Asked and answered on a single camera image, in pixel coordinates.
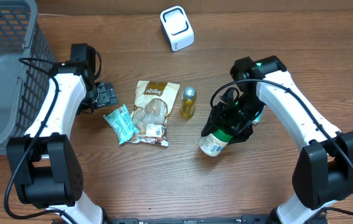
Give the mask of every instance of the snack bar wrapper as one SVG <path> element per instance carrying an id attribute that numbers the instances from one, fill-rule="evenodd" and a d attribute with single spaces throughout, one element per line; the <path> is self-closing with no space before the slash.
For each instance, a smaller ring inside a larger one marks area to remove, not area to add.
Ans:
<path id="1" fill-rule="evenodd" d="M 103 118 L 110 124 L 119 138 L 119 144 L 133 141 L 134 136 L 138 135 L 138 129 L 132 124 L 126 105 L 114 110 L 109 115 L 103 115 Z"/>
<path id="2" fill-rule="evenodd" d="M 146 142 L 168 146 L 167 118 L 180 85 L 167 82 L 139 81 L 135 91 L 134 126 L 139 130 L 131 142 Z"/>

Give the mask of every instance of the barcode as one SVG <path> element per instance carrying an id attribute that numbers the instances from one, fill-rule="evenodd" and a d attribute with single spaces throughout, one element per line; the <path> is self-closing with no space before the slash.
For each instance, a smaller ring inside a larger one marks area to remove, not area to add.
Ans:
<path id="1" fill-rule="evenodd" d="M 128 124 L 131 122 L 131 116 L 129 115 L 129 113 L 124 113 L 124 115 L 122 116 L 122 120 Z"/>
<path id="2" fill-rule="evenodd" d="M 124 113 L 124 109 L 122 107 L 120 107 L 118 110 L 119 110 L 120 114 Z"/>
<path id="3" fill-rule="evenodd" d="M 214 145 L 213 148 L 210 150 L 210 152 L 214 153 L 215 151 L 217 151 L 220 148 L 221 148 L 220 146 Z"/>

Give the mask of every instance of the small glass bottle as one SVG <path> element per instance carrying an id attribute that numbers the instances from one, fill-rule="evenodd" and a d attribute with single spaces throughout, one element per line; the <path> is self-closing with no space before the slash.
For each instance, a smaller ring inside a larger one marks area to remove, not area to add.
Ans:
<path id="1" fill-rule="evenodd" d="M 197 92 L 196 90 L 188 86 L 183 94 L 182 94 L 182 106 L 181 106 L 181 117 L 190 119 L 193 114 L 195 113 L 196 109 L 196 99 L 197 99 Z"/>

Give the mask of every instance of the white small device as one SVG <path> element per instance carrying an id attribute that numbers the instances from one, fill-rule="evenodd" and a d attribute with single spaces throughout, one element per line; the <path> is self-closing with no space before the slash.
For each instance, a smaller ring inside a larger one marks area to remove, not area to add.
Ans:
<path id="1" fill-rule="evenodd" d="M 173 51 L 181 50 L 195 41 L 185 10 L 181 6 L 174 6 L 160 14 L 162 29 Z"/>

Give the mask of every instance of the wire mesh basket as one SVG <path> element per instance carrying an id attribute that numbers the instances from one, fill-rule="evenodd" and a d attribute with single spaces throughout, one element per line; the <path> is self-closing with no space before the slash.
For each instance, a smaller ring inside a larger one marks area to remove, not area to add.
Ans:
<path id="1" fill-rule="evenodd" d="M 55 61 L 39 25 L 34 0 L 0 0 L 0 154 L 10 137 L 23 136 L 42 106 L 48 76 L 21 64 L 21 57 Z M 50 65 L 32 62 L 49 70 Z"/>

